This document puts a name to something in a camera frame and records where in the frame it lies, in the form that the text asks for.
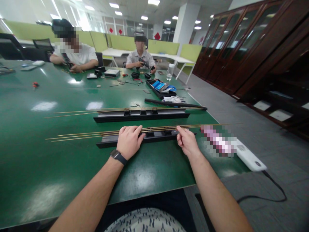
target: green tabletop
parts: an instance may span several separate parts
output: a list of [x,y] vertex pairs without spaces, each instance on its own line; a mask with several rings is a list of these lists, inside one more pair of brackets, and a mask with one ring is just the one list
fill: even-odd
[[[49,118],[54,112],[93,108],[155,106],[145,98],[158,99],[145,83],[119,85],[117,80],[87,80],[88,71],[66,73],[63,66],[46,63],[29,72],[19,69],[22,61],[1,60],[15,73],[0,76],[1,190],[0,228],[59,216],[73,198],[100,170],[112,148],[99,149],[101,138],[50,142],[45,138],[68,133],[113,131],[123,126],[144,127],[184,124],[212,124],[217,121],[205,111],[187,110],[187,119],[95,123],[95,114]],[[120,79],[133,81],[132,70]],[[166,76],[156,73],[156,78]],[[38,82],[37,89],[32,83]],[[177,95],[198,104],[176,80]],[[248,172],[238,157],[213,157],[206,151],[199,129],[196,138],[201,151],[220,178]],[[142,144],[123,169],[110,197],[110,204],[194,185],[187,157],[176,141]]]

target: hand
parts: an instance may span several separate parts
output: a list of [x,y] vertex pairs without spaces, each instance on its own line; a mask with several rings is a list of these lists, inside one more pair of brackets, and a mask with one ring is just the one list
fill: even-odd
[[139,127],[128,126],[120,129],[116,149],[126,160],[129,160],[141,146],[141,143],[146,135],[142,134],[138,137],[142,128],[143,126],[140,125]]
[[144,66],[144,63],[143,63],[143,62],[140,62],[140,61],[137,61],[137,62],[135,63],[135,66],[136,66],[136,67],[143,67],[143,66]]
[[151,74],[155,74],[155,72],[157,71],[157,67],[154,65],[154,69],[150,71]]
[[70,72],[72,72],[72,73],[81,73],[82,69],[80,68],[79,65],[75,64],[72,68],[70,68]]
[[176,128],[177,131],[179,131],[179,134],[177,135],[178,145],[182,148],[186,156],[190,158],[201,154],[195,135],[188,129],[182,129],[180,126],[177,126]]

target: gray floor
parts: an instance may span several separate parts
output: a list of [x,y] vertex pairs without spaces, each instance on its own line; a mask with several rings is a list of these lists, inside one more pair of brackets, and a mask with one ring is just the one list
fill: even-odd
[[[168,63],[158,64],[167,69]],[[183,82],[187,75],[181,74]],[[255,231],[308,231],[309,218],[309,143],[281,130],[278,125],[246,107],[224,92],[191,75],[189,93],[220,123],[242,124],[226,126],[267,167],[271,177],[284,189],[288,200],[277,203],[247,199],[240,206]],[[245,195],[282,199],[281,191],[262,173],[247,173],[222,179],[235,199]],[[208,231],[201,208],[195,198],[196,186],[185,188],[196,228]]]

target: man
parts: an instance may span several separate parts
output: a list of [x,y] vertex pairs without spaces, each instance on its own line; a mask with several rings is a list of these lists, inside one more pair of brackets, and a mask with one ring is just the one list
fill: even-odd
[[138,67],[148,69],[146,66],[143,65],[143,62],[139,61],[139,58],[142,58],[148,63],[149,68],[154,66],[154,69],[150,71],[151,74],[154,74],[157,68],[155,65],[155,61],[152,58],[152,55],[145,49],[146,37],[144,35],[136,35],[134,41],[136,45],[136,51],[129,54],[126,61],[126,68],[131,69],[134,67]]
[[[128,126],[120,129],[116,150],[111,153],[111,157],[102,169],[60,215],[51,227],[50,232],[95,231],[102,215],[104,220],[103,213],[108,199],[126,160],[129,160],[138,151],[145,137],[145,134],[139,136],[141,129],[142,126]],[[199,150],[195,135],[180,126],[177,126],[177,130],[179,131],[177,135],[178,145],[189,159],[204,206],[215,230],[224,232],[253,231],[236,200]],[[111,222],[104,229],[106,231],[149,232],[193,231],[194,229],[186,230],[188,226],[183,226],[186,220],[190,220],[190,217],[178,221],[176,217],[162,211],[160,208],[145,207],[123,213],[123,216],[114,220],[114,223]]]
[[70,68],[72,73],[80,73],[83,70],[92,69],[98,65],[98,58],[93,47],[79,43],[78,36],[71,23],[66,19],[54,19],[52,31],[60,38],[60,45],[55,46],[55,52],[50,61],[54,64],[64,64],[64,56],[73,63]]

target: smartwatch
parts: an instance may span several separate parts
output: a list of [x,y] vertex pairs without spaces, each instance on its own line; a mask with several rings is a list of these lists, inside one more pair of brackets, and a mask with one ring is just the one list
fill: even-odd
[[123,165],[126,165],[126,163],[128,162],[119,151],[117,151],[116,149],[112,150],[112,152],[110,153],[110,156],[113,157],[115,160],[119,160]]

